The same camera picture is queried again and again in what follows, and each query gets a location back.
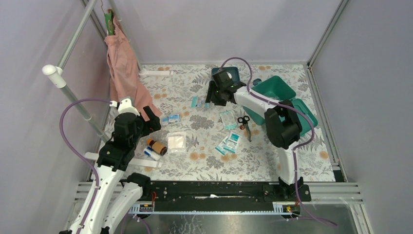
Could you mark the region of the brown orange-cap syrup bottle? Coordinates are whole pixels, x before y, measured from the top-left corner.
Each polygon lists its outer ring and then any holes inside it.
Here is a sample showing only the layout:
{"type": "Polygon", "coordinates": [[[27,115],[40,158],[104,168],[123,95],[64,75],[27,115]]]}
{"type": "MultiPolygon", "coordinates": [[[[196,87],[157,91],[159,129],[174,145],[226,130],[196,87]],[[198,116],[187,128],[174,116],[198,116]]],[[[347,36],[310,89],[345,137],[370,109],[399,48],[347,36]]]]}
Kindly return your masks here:
{"type": "Polygon", "coordinates": [[[152,151],[156,152],[161,156],[164,156],[168,152],[167,146],[165,146],[163,143],[157,140],[148,139],[147,144],[152,151]]]}

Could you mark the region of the white gauze pad bag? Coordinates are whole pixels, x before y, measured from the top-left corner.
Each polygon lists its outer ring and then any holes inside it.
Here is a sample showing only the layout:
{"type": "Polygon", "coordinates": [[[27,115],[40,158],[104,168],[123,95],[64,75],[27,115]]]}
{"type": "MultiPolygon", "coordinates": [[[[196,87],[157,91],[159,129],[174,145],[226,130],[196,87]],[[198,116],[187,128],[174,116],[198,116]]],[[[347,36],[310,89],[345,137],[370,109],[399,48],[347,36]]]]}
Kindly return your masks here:
{"type": "Polygon", "coordinates": [[[186,133],[172,132],[167,134],[169,153],[183,153],[186,150],[186,133]]]}

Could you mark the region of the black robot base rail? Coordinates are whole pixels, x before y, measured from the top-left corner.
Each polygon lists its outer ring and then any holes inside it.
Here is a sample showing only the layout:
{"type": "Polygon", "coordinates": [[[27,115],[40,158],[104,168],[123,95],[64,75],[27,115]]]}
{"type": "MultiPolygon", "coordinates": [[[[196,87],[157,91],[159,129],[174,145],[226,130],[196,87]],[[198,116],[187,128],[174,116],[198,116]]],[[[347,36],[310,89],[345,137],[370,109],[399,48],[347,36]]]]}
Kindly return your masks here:
{"type": "Polygon", "coordinates": [[[275,212],[297,214],[312,200],[302,179],[283,182],[152,181],[130,213],[275,212]]]}

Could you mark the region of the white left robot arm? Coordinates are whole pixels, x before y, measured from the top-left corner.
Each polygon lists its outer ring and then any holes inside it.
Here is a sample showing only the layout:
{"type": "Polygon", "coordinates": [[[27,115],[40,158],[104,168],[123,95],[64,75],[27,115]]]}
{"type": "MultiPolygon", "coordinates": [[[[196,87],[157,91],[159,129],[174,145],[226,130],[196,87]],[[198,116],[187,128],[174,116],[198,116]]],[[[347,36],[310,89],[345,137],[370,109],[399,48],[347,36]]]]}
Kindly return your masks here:
{"type": "Polygon", "coordinates": [[[78,217],[65,234],[111,234],[123,216],[137,200],[146,200],[151,194],[150,177],[133,173],[127,177],[123,192],[114,203],[112,194],[134,158],[141,137],[161,129],[159,117],[149,106],[143,108],[149,120],[135,110],[119,109],[111,138],[99,150],[92,166],[94,185],[78,217]]]}

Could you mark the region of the small blue white packet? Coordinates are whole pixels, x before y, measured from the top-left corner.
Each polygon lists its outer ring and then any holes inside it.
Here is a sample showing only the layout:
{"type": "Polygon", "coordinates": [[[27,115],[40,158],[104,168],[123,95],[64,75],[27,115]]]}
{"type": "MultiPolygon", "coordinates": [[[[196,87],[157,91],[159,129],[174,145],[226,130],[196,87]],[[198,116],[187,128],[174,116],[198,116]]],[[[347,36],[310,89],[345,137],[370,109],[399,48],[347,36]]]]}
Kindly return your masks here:
{"type": "Polygon", "coordinates": [[[170,124],[179,123],[180,121],[181,121],[180,114],[173,114],[173,115],[168,115],[168,116],[162,117],[161,124],[163,126],[167,126],[167,125],[170,125],[170,124]]]}

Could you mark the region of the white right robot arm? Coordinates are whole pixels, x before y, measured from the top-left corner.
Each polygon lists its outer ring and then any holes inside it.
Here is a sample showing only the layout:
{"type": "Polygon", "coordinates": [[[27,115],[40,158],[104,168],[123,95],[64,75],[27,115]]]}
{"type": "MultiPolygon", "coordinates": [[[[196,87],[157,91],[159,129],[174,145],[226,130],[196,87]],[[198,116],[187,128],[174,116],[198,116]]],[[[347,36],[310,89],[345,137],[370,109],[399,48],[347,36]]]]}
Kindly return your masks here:
{"type": "Polygon", "coordinates": [[[281,164],[279,186],[275,191],[266,192],[265,197],[301,203],[311,198],[304,197],[304,182],[298,173],[295,150],[301,146],[301,135],[312,131],[314,125],[310,117],[294,105],[292,100],[295,96],[295,92],[279,76],[251,86],[234,80],[225,69],[220,68],[212,73],[206,102],[216,106],[226,106],[228,102],[243,106],[247,115],[237,121],[248,134],[251,134],[249,121],[265,125],[267,138],[277,148],[281,164]]]}

